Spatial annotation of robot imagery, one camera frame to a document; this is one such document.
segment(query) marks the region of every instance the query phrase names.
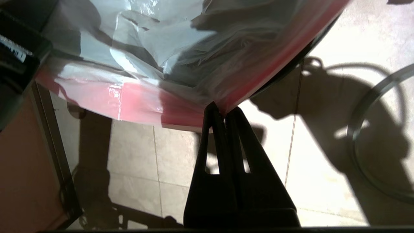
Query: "red plastic bag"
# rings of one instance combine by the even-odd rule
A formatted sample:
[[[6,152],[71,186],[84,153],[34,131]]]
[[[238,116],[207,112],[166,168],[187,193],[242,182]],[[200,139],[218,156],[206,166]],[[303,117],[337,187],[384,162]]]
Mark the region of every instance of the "red plastic bag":
[[[207,104],[215,101],[225,114],[249,98],[312,41],[348,0],[282,1],[295,5],[279,31],[272,14],[284,14],[283,9],[266,9],[280,1],[258,1],[247,7],[238,0],[223,1],[225,5],[200,0],[201,9],[197,1],[191,1],[178,6],[177,12],[171,12],[173,0],[142,0],[138,8],[120,6],[124,9],[113,1],[118,8],[111,8],[112,12],[99,1],[92,1],[93,10],[85,10],[84,2],[60,1],[45,30],[55,52],[39,71],[37,82],[61,98],[113,119],[198,131]],[[258,14],[263,10],[267,15]],[[98,26],[85,26],[94,22],[89,18],[94,11],[100,15]],[[251,19],[239,23],[248,13]],[[218,26],[223,24],[218,20],[231,21],[231,17],[237,20],[230,26]],[[111,19],[116,22],[113,27]],[[63,21],[82,43],[96,45],[94,53],[86,53],[90,44],[81,48],[84,55],[74,55],[67,42],[59,43],[66,32]],[[211,25],[215,25],[212,34]],[[136,34],[131,39],[133,30]],[[129,46],[134,43],[145,51],[133,54]],[[107,48],[108,59],[104,52],[96,54]]]

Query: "black frame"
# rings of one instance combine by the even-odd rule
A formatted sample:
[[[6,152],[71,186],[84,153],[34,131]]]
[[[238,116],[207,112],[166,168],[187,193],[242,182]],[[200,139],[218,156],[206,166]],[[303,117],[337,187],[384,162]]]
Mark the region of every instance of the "black frame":
[[[49,155],[53,161],[59,181],[62,207],[68,218],[67,221],[58,227],[58,230],[63,230],[78,219],[83,211],[76,195],[50,93],[37,83],[33,83],[31,90],[36,105],[35,111],[38,115],[39,125],[42,126],[47,149],[50,152]]]

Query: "plastic bag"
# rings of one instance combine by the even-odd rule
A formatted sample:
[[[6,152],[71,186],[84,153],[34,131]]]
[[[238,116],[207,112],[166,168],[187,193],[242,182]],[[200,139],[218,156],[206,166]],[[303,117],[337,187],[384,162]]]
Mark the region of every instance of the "plastic bag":
[[[102,115],[198,130],[281,70],[348,0],[61,0],[37,81]]]

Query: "white label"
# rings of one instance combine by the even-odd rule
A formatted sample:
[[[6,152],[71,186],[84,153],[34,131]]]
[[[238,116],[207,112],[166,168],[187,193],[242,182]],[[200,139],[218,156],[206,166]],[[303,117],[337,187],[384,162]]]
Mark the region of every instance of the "white label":
[[[0,46],[2,45],[8,48],[15,55],[15,57],[22,63],[24,62],[24,60],[26,60],[26,57],[28,54],[31,55],[31,53],[27,51],[26,49],[15,44],[11,40],[7,39],[6,37],[0,35]]]

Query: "tile grout line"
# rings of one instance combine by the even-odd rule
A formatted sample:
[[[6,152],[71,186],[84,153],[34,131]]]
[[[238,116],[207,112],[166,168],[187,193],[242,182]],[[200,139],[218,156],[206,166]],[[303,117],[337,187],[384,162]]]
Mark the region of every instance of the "tile grout line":
[[[163,184],[169,184],[169,185],[175,185],[175,186],[179,186],[179,187],[183,187],[183,188],[190,188],[189,186],[185,186],[185,185],[180,185],[180,184],[173,184],[173,183],[168,183],[168,182],[164,182],[164,181],[160,181],[160,183]]]
[[[92,168],[92,167],[80,166],[80,168],[95,171],[95,172],[103,172],[102,169],[96,169],[96,168]],[[113,172],[113,171],[109,171],[109,170],[107,170],[107,171],[110,172],[111,174],[115,174],[115,175],[120,175],[120,176],[125,176],[125,177],[132,177],[132,178],[137,178],[137,179],[143,179],[143,180],[159,182],[159,183],[163,183],[163,184],[170,184],[170,185],[180,186],[180,187],[184,187],[184,188],[190,188],[189,186],[185,186],[185,185],[181,185],[181,184],[173,184],[173,183],[169,183],[169,182],[165,182],[165,181],[157,181],[157,180],[153,180],[153,179],[146,178],[146,177],[141,177],[141,176],[136,176],[136,175],[122,174],[122,173],[119,173],[119,172]]]
[[[328,212],[325,212],[325,211],[312,210],[312,209],[306,209],[306,208],[300,208],[300,207],[297,208],[297,209],[301,209],[301,210],[305,210],[305,211],[310,211],[310,212],[315,212],[315,213],[320,213],[320,214],[329,214],[329,215],[332,215],[332,216],[336,216],[336,217],[340,217],[340,218],[352,219],[354,221],[357,221],[357,222],[360,222],[360,223],[364,223],[364,221],[361,220],[361,219],[351,218],[351,217],[347,217],[347,216],[341,216],[339,214],[328,213]]]
[[[284,181],[285,187],[287,185],[287,175],[289,173],[290,155],[291,155],[291,152],[292,152],[292,145],[293,145],[293,135],[295,133],[296,116],[297,116],[297,113],[298,113],[298,106],[299,106],[299,95],[301,93],[301,83],[302,83],[302,77],[303,77],[302,76],[302,70],[303,70],[303,60],[301,62],[301,72],[300,72],[300,75],[299,75],[298,94],[297,94],[297,97],[296,97],[296,105],[295,105],[295,116],[293,117],[292,135],[290,137],[290,146],[289,146],[289,156],[287,158],[287,165],[286,165],[286,175],[285,175],[285,181]]]
[[[158,171],[158,156],[156,154],[156,145],[155,145],[155,127],[152,127],[152,136],[154,138],[154,150],[155,150],[155,165],[156,165],[156,176],[158,180],[158,189],[159,189],[159,206],[161,208],[161,216],[164,217],[162,213],[162,200],[161,200],[161,184],[159,182],[159,171]]]

